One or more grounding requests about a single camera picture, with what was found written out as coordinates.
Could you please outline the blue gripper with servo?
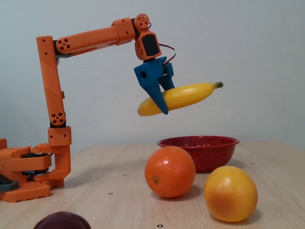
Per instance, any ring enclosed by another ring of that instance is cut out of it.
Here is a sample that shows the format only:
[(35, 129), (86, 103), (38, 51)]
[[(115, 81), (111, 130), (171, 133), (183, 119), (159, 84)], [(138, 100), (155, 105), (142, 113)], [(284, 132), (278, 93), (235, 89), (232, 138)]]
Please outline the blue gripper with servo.
[(160, 85), (165, 91), (174, 88), (172, 64), (168, 62), (163, 66), (166, 59), (166, 56), (154, 58), (134, 68), (140, 86), (145, 89), (150, 98), (165, 115), (169, 113), (169, 110), (160, 90)]

